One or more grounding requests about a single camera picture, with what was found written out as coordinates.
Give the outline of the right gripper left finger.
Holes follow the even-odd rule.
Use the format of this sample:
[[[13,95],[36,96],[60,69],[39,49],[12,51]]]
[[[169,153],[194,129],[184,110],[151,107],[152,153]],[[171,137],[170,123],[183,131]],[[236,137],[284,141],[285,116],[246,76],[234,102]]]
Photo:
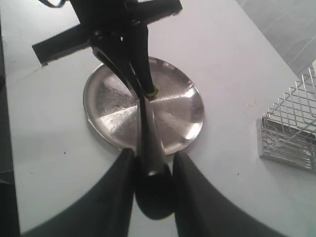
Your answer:
[[[134,195],[135,153],[123,149],[101,179],[70,207],[25,237],[126,237]]]

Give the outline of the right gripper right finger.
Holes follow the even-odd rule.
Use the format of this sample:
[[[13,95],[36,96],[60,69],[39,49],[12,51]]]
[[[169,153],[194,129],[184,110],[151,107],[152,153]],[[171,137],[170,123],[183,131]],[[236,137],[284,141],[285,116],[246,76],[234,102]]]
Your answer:
[[[238,173],[224,192],[184,152],[176,153],[175,222],[181,237],[313,237],[316,178],[264,163],[266,173]]]

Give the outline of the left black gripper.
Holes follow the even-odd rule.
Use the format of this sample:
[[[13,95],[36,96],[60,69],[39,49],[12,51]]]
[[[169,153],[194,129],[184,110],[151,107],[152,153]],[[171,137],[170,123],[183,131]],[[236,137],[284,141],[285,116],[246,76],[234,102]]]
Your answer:
[[[128,28],[130,63],[144,93],[154,92],[149,56],[147,25],[164,17],[178,14],[183,8],[178,0],[72,0],[71,7],[79,24],[32,46],[39,62],[68,56],[92,45],[94,37],[119,36]],[[93,47],[94,56],[106,65],[128,88],[134,99],[141,95],[133,73],[118,66],[101,49]]]

